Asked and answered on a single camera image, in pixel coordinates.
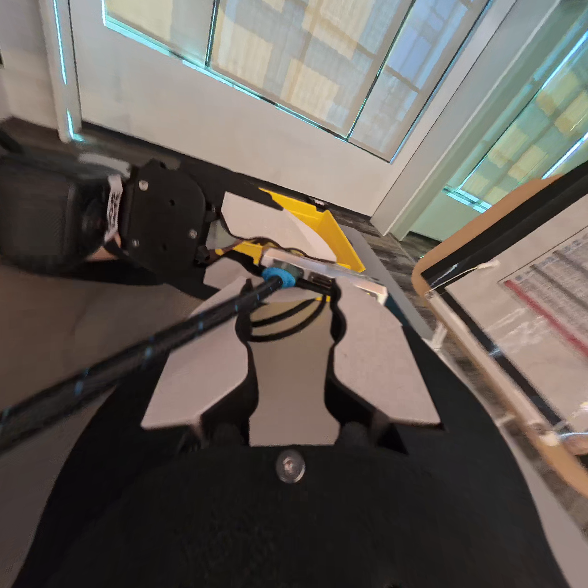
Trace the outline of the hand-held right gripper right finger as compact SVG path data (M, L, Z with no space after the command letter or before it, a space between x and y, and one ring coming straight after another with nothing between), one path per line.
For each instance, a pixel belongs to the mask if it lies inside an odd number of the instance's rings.
M386 443L396 425L442 429L401 321L351 281L334 282L330 308L324 399L339 437Z

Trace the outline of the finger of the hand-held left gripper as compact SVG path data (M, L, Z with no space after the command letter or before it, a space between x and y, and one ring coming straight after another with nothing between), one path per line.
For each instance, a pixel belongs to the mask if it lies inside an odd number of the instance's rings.
M225 192L220 210L232 236L243 240L266 239L280 249L293 249L308 258L336 261L327 242L287 209Z
M221 300L234 298L245 287L252 274L242 266L209 266L204 271L201 300L208 300L223 292Z

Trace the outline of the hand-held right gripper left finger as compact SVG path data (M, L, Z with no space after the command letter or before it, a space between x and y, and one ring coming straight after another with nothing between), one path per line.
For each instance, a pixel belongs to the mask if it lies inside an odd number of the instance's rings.
M144 430L188 427L207 442L219 426L237 429L249 443L259 389L249 343L251 310L174 350L141 421Z

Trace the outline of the yellow plastic bin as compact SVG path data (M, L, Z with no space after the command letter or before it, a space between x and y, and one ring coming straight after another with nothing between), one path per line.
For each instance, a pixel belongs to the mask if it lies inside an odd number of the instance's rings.
M313 203L304 202L270 190L261 190L261 192L269 198L260 203L276 209L289 210L321 236L336 255L335 263L358 273L365 270L364 264L359 259L349 239L328 210L320 211ZM265 248L275 246L266 239L243 240L235 238L240 243L234 247L234 250L250 256L255 263L259 263L261 253Z

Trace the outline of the grey hub adapter with cable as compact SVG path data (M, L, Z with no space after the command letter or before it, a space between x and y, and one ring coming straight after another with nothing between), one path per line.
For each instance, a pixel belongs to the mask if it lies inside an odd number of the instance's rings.
M319 293L321 297L314 311L299 324L277 333L253 334L251 342L255 343L280 341L305 330L326 308L327 301L333 296L336 279L349 279L352 285L376 299L380 305L385 305L388 298L386 287L376 279L343 268L334 262L306 257L300 251L290 252L276 247L267 248L261 253L259 266L263 268L263 277L275 274L278 269L288 271L296 278L295 286Z

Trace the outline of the wooden document stand white base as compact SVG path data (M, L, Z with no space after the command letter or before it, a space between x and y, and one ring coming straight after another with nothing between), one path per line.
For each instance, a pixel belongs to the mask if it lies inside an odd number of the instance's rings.
M562 175L555 175L527 182L507 195L502 203L497 203L487 212L475 217L474 220L417 261L411 278L413 288L425 306L433 313L439 326L446 327L446 321L433 309L427 299L425 291L429 289L429 284L423 273L477 238L478 235L494 226L507 214L561 177ZM491 416L506 418L507 430L515 432L515 445L519 449L523 449L523 453L530 459L532 469L546 482L555 498L563 502L565 493L569 493L576 500L581 496L580 503L587 506L587 469L585 466L567 450L541 445L539 435L523 424L522 416L515 410L512 402L506 397L506 393L496 385L493 378L472 356L460 331L450 327L448 337L451 343L448 343L447 347L459 349L460 353L467 358L467 368L462 369L467 381L474 385L476 393L481 394L483 401L490 408Z

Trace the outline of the clear bag with label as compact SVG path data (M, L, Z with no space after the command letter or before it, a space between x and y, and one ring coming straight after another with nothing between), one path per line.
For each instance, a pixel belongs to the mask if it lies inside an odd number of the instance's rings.
M587 198L446 291L565 435L587 433Z

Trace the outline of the large window with blinds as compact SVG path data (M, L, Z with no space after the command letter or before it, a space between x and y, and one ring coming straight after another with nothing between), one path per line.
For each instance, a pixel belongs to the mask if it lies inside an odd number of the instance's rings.
M587 13L519 93L522 107L467 174L443 193L485 212L531 179L565 173L587 155Z
M102 20L391 162L488 4L102 1Z

